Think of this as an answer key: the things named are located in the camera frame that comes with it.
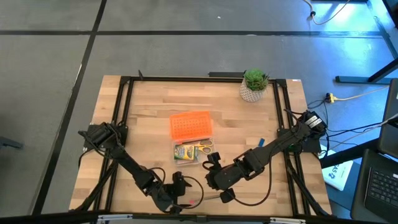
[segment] wooden table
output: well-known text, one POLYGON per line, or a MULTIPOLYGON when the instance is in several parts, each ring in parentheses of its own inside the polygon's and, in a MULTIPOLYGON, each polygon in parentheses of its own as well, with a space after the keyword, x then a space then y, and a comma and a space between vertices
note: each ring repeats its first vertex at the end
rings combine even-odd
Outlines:
MULTIPOLYGON (((118 92, 120 76, 104 76, 99 91, 93 120, 95 124, 110 122, 118 92)), ((293 111, 307 109, 300 80, 287 80, 290 103, 293 111)), ((267 87, 264 97, 255 103, 248 103, 239 95, 239 83, 200 83, 200 82, 134 82, 127 125, 129 133, 126 150, 138 163, 147 168, 162 167, 166 170, 165 183, 172 182, 172 174, 182 171, 185 175, 197 178, 205 189, 205 196, 218 195, 209 188, 201 165, 176 167, 173 161, 172 143, 169 134, 169 116, 184 111, 210 111, 213 122, 213 135, 216 150, 221 156, 221 165, 233 163, 233 159, 247 149, 257 146, 260 138, 266 144, 277 137, 278 128, 275 99, 272 86, 267 87)), ((280 101, 284 101, 282 90, 280 101)), ((76 208, 93 190, 100 175, 103 158, 89 152, 81 161, 70 208, 76 208)), ((331 213, 330 204, 323 181, 318 159, 311 153, 301 154, 305 183, 322 208, 331 213)), ((233 186, 238 199, 246 203, 260 201, 266 194, 269 184, 268 166, 256 178, 240 180, 233 186)), ((192 182, 179 203, 197 199, 201 195, 199 186, 192 182)), ((106 186, 101 200, 105 205, 106 186)), ((301 195, 295 188, 298 209, 303 213, 301 195)), ((136 187, 131 174, 119 166, 111 211, 130 213, 162 213, 150 197, 145 197, 136 187)), ((291 216, 289 188, 282 153, 272 159, 272 190, 269 198, 261 205, 247 207, 232 201, 222 203, 220 199, 206 200, 184 214, 208 215, 248 215, 248 216, 291 216)))

